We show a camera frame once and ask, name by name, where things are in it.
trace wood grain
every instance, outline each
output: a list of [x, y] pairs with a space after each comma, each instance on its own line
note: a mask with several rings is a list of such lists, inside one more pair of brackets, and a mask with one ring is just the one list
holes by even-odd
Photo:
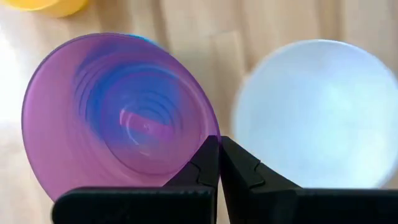
[[[358, 45], [398, 72], [395, 0], [92, 0], [54, 19], [0, 6], [0, 223], [50, 223], [52, 202], [27, 161], [22, 98], [36, 66], [79, 35], [144, 35], [177, 57], [202, 85], [223, 134], [231, 134], [235, 96], [267, 54], [302, 39]], [[398, 186], [395, 177], [388, 187]], [[228, 223], [219, 194], [219, 223]]]

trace wooden table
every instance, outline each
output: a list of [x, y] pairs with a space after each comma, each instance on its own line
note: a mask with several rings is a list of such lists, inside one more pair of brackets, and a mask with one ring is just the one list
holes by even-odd
[[[22, 98], [51, 50], [93, 32], [144, 35], [167, 48], [206, 91], [223, 134], [230, 134], [231, 106], [244, 79], [289, 42], [342, 40], [398, 71], [395, 0], [92, 0], [64, 19], [0, 6], [0, 223], [50, 223], [52, 202], [24, 152]], [[219, 210], [219, 223], [228, 223], [222, 197]]]

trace purple cup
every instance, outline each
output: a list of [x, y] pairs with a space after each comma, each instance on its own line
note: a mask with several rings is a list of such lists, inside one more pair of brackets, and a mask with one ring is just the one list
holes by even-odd
[[22, 110], [25, 149], [56, 200], [77, 187], [160, 187], [209, 135], [208, 98], [169, 53], [141, 37], [90, 34], [35, 71]]

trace plastic cup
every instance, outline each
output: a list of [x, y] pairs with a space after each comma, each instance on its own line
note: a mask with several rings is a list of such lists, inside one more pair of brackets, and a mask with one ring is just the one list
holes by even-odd
[[88, 0], [3, 0], [21, 11], [39, 12], [53, 17], [72, 15], [87, 5]]
[[160, 47], [124, 34], [55, 49], [26, 91], [22, 133], [53, 200], [77, 187], [163, 186], [207, 136], [220, 136], [191, 74]]
[[302, 187], [381, 187], [396, 170], [397, 82], [353, 45], [296, 42], [262, 61], [245, 83], [233, 133]]

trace white bowl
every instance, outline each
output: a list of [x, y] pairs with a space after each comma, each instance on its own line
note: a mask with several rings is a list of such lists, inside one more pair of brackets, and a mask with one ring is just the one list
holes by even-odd
[[232, 122], [242, 147], [302, 187], [380, 187], [396, 169], [396, 79], [350, 44], [277, 50], [243, 86]]

